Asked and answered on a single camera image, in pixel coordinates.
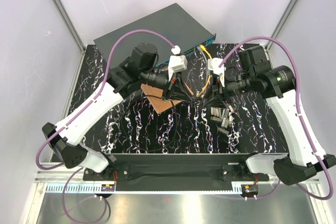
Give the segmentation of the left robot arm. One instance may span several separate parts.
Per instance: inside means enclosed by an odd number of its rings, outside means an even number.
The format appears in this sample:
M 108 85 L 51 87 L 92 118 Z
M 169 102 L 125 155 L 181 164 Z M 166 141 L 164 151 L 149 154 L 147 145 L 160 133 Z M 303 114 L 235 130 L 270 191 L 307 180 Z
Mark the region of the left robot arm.
M 127 89 L 130 84 L 135 83 L 137 89 L 140 87 L 140 74 L 154 66 L 157 56 L 154 45 L 141 43 L 117 67 L 107 68 L 104 80 L 85 102 L 57 124 L 46 123 L 43 126 L 46 141 L 38 153 L 49 146 L 67 169 L 77 166 L 89 168 L 99 178 L 109 179 L 113 175 L 110 160 L 82 145 L 81 139 L 99 119 L 132 92 Z

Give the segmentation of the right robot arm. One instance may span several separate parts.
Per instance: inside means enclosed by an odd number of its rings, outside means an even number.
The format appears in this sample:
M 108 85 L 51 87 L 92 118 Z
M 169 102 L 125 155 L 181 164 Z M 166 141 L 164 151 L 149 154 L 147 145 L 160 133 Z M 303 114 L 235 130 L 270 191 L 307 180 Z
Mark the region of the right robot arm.
M 221 58 L 209 59 L 207 70 L 216 77 L 225 102 L 231 96 L 255 91 L 270 106 L 285 137 L 288 154 L 253 154 L 238 167 L 239 176 L 275 175 L 286 185 L 299 184 L 335 166 L 335 156 L 318 142 L 300 100 L 299 80 L 287 66 L 273 68 L 263 46 L 238 53 L 242 73 L 233 81 L 225 78 Z

